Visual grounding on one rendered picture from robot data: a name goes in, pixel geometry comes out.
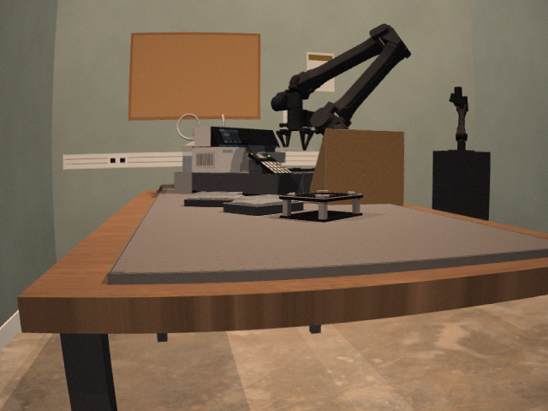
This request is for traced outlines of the white microplate with grid of square wells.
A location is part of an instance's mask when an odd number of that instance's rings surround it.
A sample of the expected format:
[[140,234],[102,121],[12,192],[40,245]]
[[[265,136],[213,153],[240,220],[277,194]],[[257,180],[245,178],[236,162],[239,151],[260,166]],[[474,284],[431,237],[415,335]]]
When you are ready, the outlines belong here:
[[238,204],[248,204],[248,205],[251,205],[252,203],[255,203],[255,204],[265,203],[266,205],[283,203],[283,200],[280,200],[279,195],[276,195],[276,194],[241,196],[241,197],[235,197],[235,200],[233,201],[236,201]]
[[315,152],[314,147],[308,147],[303,151],[302,147],[276,147],[275,152]]
[[199,197],[199,199],[223,199],[241,197],[242,192],[198,192],[194,193],[192,197]]

